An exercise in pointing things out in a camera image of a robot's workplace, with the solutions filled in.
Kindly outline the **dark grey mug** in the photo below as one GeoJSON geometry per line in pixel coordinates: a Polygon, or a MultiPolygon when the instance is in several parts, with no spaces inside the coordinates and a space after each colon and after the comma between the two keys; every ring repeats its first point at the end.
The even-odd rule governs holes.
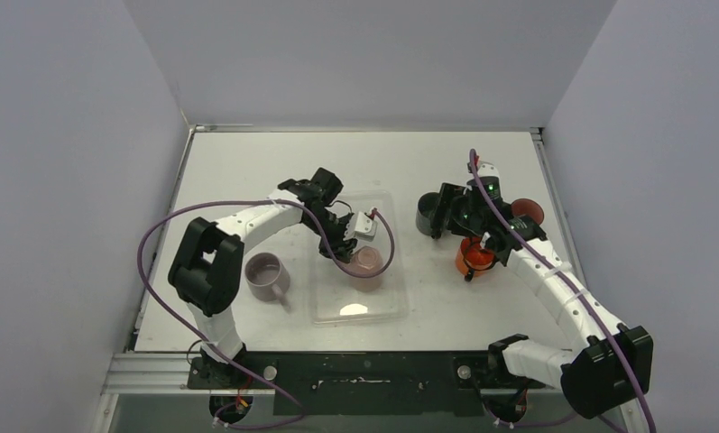
{"type": "Polygon", "coordinates": [[[417,211],[415,217],[415,225],[418,231],[432,239],[438,239],[434,234],[432,226],[432,215],[437,206],[439,194],[437,192],[428,192],[423,194],[417,203],[417,211]]]}

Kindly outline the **orange mug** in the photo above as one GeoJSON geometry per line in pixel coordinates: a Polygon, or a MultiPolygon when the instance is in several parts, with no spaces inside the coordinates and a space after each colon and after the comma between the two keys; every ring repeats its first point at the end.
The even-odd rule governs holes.
{"type": "Polygon", "coordinates": [[[491,250],[481,247],[479,238],[466,237],[460,242],[455,266],[462,274],[464,281],[472,281],[490,271],[496,264],[496,256],[491,250]]]}

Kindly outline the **pink ghost pattern mug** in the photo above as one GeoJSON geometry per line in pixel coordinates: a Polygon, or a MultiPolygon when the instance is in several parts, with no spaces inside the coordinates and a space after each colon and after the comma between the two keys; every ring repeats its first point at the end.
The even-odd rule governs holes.
{"type": "Polygon", "coordinates": [[[545,219],[545,212],[541,205],[529,198],[515,199],[511,203],[511,211],[515,217],[529,217],[538,225],[541,225],[545,219]]]}

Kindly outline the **light pink faceted mug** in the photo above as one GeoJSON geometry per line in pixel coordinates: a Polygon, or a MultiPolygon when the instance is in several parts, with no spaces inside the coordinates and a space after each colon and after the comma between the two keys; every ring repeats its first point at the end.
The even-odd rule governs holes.
{"type": "Polygon", "coordinates": [[[367,278],[367,275],[375,274],[383,265],[383,257],[378,249],[367,245],[357,249],[347,266],[351,272],[360,275],[360,277],[350,278],[349,281],[352,287],[360,292],[371,292],[380,289],[383,285],[383,277],[367,278]]]}

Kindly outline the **lilac ribbed mug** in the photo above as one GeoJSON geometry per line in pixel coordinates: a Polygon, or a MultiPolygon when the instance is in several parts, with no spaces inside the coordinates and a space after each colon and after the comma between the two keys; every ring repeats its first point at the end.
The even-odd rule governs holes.
{"type": "Polygon", "coordinates": [[[252,294],[262,302],[276,302],[285,311],[291,310],[288,300],[290,274],[278,256],[258,253],[244,267],[244,277],[252,294]]]}

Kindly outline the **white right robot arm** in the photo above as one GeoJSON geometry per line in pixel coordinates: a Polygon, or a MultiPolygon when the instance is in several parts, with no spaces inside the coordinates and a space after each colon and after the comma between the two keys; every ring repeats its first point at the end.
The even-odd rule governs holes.
{"type": "Polygon", "coordinates": [[[608,311],[556,252],[528,198],[503,200],[494,176],[464,186],[441,185],[420,197],[416,226],[433,239],[460,237],[455,264],[467,282],[501,265],[531,290],[565,335],[567,349],[516,334],[488,347],[486,373],[497,386],[525,378],[562,391],[573,411],[600,416],[650,388],[653,340],[608,311]]]}

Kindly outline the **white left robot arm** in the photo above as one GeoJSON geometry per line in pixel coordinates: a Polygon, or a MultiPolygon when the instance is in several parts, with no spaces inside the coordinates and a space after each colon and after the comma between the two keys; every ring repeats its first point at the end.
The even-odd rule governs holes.
{"type": "Polygon", "coordinates": [[[210,375],[223,388],[234,388],[245,377],[246,365],[236,357],[244,343],[231,310],[245,254],[281,230],[303,224],[317,235],[320,254],[348,263],[357,246],[347,235],[350,218],[329,210],[342,189],[334,173],[319,168],[309,180],[285,180],[267,199],[233,216],[198,217],[188,224],[168,282],[206,337],[201,354],[212,361],[210,375]]]}

